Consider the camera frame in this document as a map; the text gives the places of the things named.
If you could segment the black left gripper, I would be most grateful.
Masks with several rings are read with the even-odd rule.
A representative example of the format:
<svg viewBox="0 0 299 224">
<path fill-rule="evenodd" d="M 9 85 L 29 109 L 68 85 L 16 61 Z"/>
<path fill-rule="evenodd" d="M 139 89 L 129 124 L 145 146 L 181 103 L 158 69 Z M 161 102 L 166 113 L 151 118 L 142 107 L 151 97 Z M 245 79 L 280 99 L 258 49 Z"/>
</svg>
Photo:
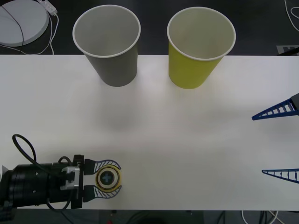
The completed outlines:
<svg viewBox="0 0 299 224">
<path fill-rule="evenodd" d="M 51 203 L 66 202 L 63 209 L 69 205 L 71 209 L 82 208 L 83 202 L 89 202 L 96 198 L 110 199 L 121 190 L 119 186 L 111 192 L 104 192 L 95 185 L 86 185 L 83 188 L 83 175 L 94 175 L 101 168 L 113 166 L 121 170 L 120 165 L 114 160 L 93 161 L 85 159 L 83 155 L 75 155 L 73 161 L 66 156 L 61 157 L 53 164 L 53 170 L 58 171 L 59 177 L 50 177 L 50 189 L 48 190 L 48 208 L 53 209 Z"/>
</svg>

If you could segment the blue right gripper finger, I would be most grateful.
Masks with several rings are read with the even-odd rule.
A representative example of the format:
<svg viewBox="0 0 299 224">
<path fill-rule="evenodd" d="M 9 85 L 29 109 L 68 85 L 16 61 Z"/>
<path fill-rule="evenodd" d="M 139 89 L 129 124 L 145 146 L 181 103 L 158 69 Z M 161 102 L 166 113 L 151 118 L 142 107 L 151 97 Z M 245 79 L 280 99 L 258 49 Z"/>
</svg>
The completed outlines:
<svg viewBox="0 0 299 224">
<path fill-rule="evenodd" d="M 263 174 L 285 180 L 288 182 L 298 183 L 299 182 L 299 169 L 268 169 L 262 170 Z"/>
<path fill-rule="evenodd" d="M 280 102 L 252 117 L 252 120 L 290 117 L 299 115 L 299 94 Z"/>
</svg>

